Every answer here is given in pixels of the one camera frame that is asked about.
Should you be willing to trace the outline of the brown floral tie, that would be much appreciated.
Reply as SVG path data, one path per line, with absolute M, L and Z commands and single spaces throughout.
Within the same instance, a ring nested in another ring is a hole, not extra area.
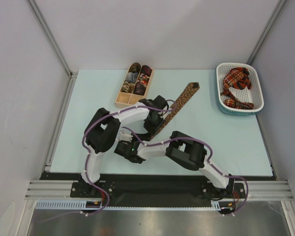
M 198 82 L 190 82 L 180 96 L 175 100 L 175 102 L 171 105 L 170 109 L 173 109 L 171 112 L 167 112 L 164 118 L 164 121 L 160 125 L 160 127 L 156 130 L 154 135 L 151 135 L 151 140 L 160 133 L 167 124 L 175 117 L 175 115 L 182 109 L 182 107 L 192 98 L 192 96 L 200 89 L 200 85 Z

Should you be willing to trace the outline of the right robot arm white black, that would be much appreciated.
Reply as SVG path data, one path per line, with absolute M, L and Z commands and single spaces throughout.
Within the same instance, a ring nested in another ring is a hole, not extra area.
M 114 153 L 139 164 L 152 158 L 167 157 L 187 170 L 201 172 L 219 194 L 218 197 L 211 197 L 212 200 L 234 196 L 234 180 L 211 161 L 212 148 L 203 141 L 179 131 L 159 142 L 143 141 L 141 138 L 141 135 L 132 133 L 129 140 L 119 140 Z

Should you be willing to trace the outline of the red plaid tie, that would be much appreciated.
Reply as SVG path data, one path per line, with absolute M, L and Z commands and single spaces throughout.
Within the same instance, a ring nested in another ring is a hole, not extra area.
M 234 84 L 242 79 L 243 75 L 249 76 L 249 71 L 245 67 L 236 67 L 230 70 L 230 72 L 223 79 L 223 91 L 220 95 L 227 96 L 228 99 L 224 101 L 224 104 L 230 108 L 241 110 L 252 110 L 254 104 L 250 102 L 241 102 L 230 91 L 230 88 L 234 88 Z

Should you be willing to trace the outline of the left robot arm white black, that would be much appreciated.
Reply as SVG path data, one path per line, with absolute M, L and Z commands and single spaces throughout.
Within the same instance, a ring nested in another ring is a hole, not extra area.
M 108 194 L 96 182 L 100 179 L 104 155 L 113 146 L 116 146 L 116 154 L 133 163 L 165 156 L 169 143 L 152 143 L 151 140 L 174 109 L 159 95 L 154 100 L 141 99 L 116 112 L 105 108 L 97 110 L 82 139 L 82 146 L 88 151 L 79 180 L 83 197 Z

